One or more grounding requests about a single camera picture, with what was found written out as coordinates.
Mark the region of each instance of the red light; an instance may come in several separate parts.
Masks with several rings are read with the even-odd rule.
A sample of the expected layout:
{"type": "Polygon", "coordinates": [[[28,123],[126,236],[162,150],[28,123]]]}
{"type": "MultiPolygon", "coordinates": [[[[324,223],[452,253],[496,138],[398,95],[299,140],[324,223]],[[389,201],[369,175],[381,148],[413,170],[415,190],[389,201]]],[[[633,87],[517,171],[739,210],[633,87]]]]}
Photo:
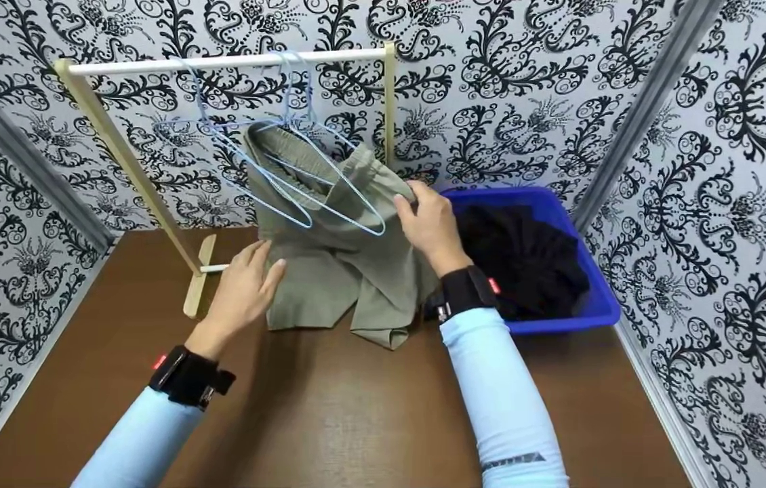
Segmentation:
{"type": "Polygon", "coordinates": [[[494,281],[494,278],[489,278],[489,285],[491,285],[491,290],[494,291],[494,294],[496,296],[500,295],[500,287],[498,287],[498,282],[494,281]]]}
{"type": "Polygon", "coordinates": [[[154,367],[151,369],[157,370],[157,368],[160,367],[160,365],[162,365],[164,361],[166,361],[166,354],[164,354],[163,356],[160,356],[160,359],[157,359],[157,362],[154,363],[154,367]]]}

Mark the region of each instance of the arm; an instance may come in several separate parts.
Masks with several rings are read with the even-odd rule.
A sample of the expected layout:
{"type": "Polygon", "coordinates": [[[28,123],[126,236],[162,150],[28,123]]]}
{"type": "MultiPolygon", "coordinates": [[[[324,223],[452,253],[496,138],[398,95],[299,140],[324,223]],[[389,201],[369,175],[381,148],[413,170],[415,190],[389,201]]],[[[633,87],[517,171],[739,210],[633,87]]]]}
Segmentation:
{"type": "Polygon", "coordinates": [[[458,313],[440,331],[477,438],[483,486],[566,488],[555,430],[498,311],[458,313]]]}
{"type": "Polygon", "coordinates": [[[146,387],[115,424],[71,488],[157,486],[203,411],[146,387]]]}
{"type": "MultiPolygon", "coordinates": [[[[473,264],[464,253],[452,206],[421,182],[408,182],[418,207],[397,195],[407,240],[439,277],[473,264]]],[[[543,399],[498,311],[474,308],[440,327],[477,438],[484,488],[566,488],[561,451],[543,399]]]]}
{"type": "MultiPolygon", "coordinates": [[[[188,351],[216,362],[239,330],[265,315],[286,271],[284,260],[265,271],[270,246],[259,241],[235,256],[223,272],[209,313],[184,343],[188,351]]],[[[71,488],[159,485],[202,417],[203,410],[197,405],[175,403],[165,392],[146,387],[71,488]]]]}

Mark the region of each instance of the black wristband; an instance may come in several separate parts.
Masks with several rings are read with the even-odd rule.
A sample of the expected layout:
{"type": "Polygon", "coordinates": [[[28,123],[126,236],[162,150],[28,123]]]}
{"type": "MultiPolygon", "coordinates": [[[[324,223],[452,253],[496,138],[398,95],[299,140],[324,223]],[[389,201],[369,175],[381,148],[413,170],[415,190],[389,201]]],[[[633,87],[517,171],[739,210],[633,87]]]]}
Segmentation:
{"type": "Polygon", "coordinates": [[[169,401],[205,410],[211,396],[228,392],[233,381],[235,374],[218,370],[215,361],[188,351],[187,347],[175,346],[154,371],[148,386],[168,393],[169,401]]]}
{"type": "Polygon", "coordinates": [[[441,322],[473,308],[497,308],[498,299],[488,278],[476,266],[458,269],[440,278],[445,303],[438,308],[441,322]]]}

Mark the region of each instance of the gray corner trim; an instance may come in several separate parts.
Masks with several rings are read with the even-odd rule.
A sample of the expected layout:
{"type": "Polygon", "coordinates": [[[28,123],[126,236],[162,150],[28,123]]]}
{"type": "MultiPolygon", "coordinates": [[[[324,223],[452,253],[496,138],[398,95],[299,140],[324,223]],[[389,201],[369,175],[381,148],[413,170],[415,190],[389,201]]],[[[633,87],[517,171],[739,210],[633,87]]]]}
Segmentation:
{"type": "Polygon", "coordinates": [[[115,236],[91,208],[82,203],[70,183],[46,161],[27,136],[11,123],[0,108],[0,151],[26,176],[67,220],[88,238],[98,252],[105,253],[115,236]]]}
{"type": "Polygon", "coordinates": [[[609,145],[606,157],[576,208],[573,223],[579,234],[588,230],[613,187],[618,184],[618,178],[630,163],[637,144],[663,108],[669,92],[678,83],[681,73],[699,48],[702,37],[714,24],[722,6],[723,2],[703,0],[689,0],[684,4],[666,45],[643,83],[643,90],[630,108],[615,141],[609,145]]]}

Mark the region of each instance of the wooden clothes rack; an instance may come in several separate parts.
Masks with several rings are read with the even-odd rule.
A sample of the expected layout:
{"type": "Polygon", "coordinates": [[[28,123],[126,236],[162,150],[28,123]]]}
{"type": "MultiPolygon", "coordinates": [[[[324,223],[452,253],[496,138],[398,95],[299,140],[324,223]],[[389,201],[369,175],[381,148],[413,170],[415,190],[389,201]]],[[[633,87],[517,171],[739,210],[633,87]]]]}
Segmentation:
{"type": "MultiPolygon", "coordinates": [[[[383,127],[386,163],[395,160],[395,45],[386,43],[374,49],[345,49],[337,52],[300,52],[299,58],[309,64],[319,62],[345,62],[364,60],[383,60],[383,127]]],[[[201,296],[205,287],[205,278],[210,272],[220,272],[228,265],[212,265],[211,255],[215,247],[216,235],[203,240],[198,252],[185,239],[182,229],[169,212],[154,183],[148,178],[133,150],[113,120],[106,113],[103,103],[89,85],[88,75],[130,75],[136,73],[157,73],[182,71],[184,69],[219,69],[277,66],[284,64],[284,57],[277,54],[252,56],[220,56],[219,58],[190,58],[185,60],[162,59],[133,62],[101,62],[101,64],[76,64],[71,59],[61,58],[54,62],[54,69],[67,87],[79,108],[97,130],[98,135],[113,153],[117,163],[125,170],[129,180],[142,195],[145,205],[154,214],[160,227],[166,231],[169,240],[181,254],[193,276],[184,298],[184,314],[194,319],[199,312],[201,296]]]]}

